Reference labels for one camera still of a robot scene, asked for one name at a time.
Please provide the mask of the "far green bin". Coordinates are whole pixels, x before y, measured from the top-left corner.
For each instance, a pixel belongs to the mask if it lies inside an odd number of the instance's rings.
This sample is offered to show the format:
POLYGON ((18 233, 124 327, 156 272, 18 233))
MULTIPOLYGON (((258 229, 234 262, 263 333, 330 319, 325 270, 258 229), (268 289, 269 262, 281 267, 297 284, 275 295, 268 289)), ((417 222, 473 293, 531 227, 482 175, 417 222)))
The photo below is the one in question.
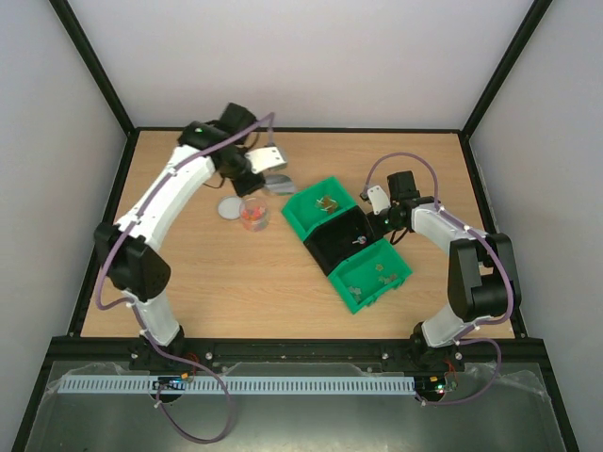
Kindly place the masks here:
POLYGON ((350 193, 331 176, 294 194, 282 214, 298 238, 305 240, 318 226, 356 206, 350 193))

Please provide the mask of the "candies in cup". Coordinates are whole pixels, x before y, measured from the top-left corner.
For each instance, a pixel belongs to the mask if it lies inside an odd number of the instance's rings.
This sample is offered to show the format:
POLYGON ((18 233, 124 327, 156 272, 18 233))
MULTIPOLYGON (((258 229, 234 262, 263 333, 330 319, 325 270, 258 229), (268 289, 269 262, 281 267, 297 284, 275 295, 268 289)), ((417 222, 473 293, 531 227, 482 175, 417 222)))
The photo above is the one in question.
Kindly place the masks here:
POLYGON ((245 207, 240 214, 243 226, 248 231, 261 231, 265 228, 266 209, 264 207, 245 207))

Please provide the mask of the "near green bin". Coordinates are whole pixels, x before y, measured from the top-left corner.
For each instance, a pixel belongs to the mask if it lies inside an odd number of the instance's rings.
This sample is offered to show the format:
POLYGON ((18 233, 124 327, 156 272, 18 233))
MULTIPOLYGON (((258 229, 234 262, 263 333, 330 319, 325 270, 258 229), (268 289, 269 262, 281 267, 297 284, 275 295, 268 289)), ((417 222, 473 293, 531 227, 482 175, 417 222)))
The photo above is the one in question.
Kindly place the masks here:
POLYGON ((381 239, 344 260, 328 280, 354 315, 387 291, 399 288, 412 274, 395 248, 381 239))

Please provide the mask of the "silver metal scoop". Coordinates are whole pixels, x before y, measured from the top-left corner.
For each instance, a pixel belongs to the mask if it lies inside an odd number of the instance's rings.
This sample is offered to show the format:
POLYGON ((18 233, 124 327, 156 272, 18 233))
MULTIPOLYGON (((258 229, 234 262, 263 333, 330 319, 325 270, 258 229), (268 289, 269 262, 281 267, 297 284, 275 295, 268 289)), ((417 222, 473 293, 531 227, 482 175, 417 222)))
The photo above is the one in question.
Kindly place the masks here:
POLYGON ((269 174, 265 177, 264 190, 278 196, 295 194, 298 189, 293 180, 284 174, 269 174))

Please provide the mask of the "rainbow swirl lollipop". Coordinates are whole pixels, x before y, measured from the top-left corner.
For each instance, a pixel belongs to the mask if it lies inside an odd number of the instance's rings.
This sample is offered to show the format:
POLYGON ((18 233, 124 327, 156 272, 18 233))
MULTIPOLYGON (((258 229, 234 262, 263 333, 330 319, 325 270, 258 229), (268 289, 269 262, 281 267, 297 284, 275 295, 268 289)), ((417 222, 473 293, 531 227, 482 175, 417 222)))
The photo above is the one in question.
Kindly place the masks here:
POLYGON ((352 244, 353 245, 365 245, 367 242, 368 242, 368 239, 365 236, 360 235, 352 241, 352 244))

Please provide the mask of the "far bin candies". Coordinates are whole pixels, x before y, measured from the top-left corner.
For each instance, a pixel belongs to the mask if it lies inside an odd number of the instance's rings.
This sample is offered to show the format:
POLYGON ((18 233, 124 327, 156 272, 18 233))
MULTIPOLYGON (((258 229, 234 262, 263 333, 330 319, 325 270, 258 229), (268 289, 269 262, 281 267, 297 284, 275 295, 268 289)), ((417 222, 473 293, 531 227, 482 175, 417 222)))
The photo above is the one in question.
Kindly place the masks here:
POLYGON ((330 196, 324 196, 316 201, 315 207, 330 215, 338 209, 338 202, 330 196))

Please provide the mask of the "round white lid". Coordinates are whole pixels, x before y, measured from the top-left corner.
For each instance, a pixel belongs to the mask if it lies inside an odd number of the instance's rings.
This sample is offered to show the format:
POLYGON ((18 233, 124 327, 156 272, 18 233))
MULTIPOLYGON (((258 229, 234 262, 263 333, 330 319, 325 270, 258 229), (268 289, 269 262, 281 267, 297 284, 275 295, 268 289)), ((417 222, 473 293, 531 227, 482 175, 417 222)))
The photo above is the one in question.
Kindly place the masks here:
POLYGON ((228 196, 222 198, 217 207, 219 216, 227 220, 239 219, 242 203, 243 200, 238 196, 228 196))

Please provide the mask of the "black middle bin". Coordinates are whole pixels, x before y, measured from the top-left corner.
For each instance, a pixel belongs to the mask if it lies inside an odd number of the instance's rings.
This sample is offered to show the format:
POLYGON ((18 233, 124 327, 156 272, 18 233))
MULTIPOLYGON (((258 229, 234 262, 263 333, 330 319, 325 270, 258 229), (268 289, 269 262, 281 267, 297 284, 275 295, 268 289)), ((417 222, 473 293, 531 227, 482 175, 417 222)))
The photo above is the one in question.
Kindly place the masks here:
POLYGON ((379 239, 368 224, 367 214, 356 206, 318 226, 303 245, 323 274, 329 276, 342 262, 379 239), (368 242, 353 245, 352 241, 360 235, 365 236, 368 242))

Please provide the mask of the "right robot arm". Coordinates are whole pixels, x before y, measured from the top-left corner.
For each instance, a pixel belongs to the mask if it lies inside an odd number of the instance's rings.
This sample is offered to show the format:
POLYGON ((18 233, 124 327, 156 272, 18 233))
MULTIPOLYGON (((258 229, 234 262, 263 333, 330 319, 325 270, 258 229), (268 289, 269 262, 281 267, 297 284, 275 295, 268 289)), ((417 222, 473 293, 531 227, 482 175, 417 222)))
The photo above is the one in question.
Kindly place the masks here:
POLYGON ((520 305, 513 243, 506 234, 467 225, 435 197, 422 197, 410 171, 389 175, 387 183, 387 190, 366 184, 361 192, 372 207, 367 219, 376 235, 420 234, 448 257, 448 301, 410 336, 410 359, 429 369, 443 359, 444 348, 483 325, 506 322, 520 305))

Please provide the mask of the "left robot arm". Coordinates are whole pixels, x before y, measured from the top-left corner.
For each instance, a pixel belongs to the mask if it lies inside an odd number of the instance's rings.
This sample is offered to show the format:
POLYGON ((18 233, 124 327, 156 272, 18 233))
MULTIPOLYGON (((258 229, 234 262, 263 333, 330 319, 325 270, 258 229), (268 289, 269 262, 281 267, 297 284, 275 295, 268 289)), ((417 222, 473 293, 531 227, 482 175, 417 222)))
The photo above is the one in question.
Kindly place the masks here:
POLYGON ((247 108, 230 103, 210 122, 187 125, 170 159, 156 179, 116 223, 100 223, 93 234, 101 264, 96 288, 110 280, 136 313, 141 333, 168 347, 183 329, 167 297, 171 268, 159 250, 169 228, 190 198, 214 175, 232 183, 243 198, 266 185, 265 173, 287 164, 284 153, 270 141, 246 148, 247 137, 260 127, 273 131, 275 115, 258 119, 247 108))

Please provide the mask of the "clear plastic cup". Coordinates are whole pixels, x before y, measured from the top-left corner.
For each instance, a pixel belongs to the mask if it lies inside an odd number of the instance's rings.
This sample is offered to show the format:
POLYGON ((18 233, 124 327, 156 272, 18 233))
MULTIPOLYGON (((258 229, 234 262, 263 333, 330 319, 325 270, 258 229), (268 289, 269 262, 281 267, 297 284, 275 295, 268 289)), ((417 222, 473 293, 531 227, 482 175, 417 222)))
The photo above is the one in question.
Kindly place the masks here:
POLYGON ((239 218, 243 227, 250 232, 259 232, 269 225, 269 208, 264 199, 246 198, 239 206, 239 218))

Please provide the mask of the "green bin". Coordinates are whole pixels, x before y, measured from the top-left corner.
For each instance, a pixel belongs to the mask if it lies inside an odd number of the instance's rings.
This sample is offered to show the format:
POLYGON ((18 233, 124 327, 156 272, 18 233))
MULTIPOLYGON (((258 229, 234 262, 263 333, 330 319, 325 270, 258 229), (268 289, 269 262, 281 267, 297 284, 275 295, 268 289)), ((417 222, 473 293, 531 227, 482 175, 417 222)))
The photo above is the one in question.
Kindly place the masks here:
POLYGON ((344 260, 328 280, 354 315, 387 291, 399 288, 412 274, 395 248, 381 239, 344 260))
POLYGON ((294 194, 282 214, 298 238, 305 240, 318 226, 356 206, 350 193, 331 176, 294 194))

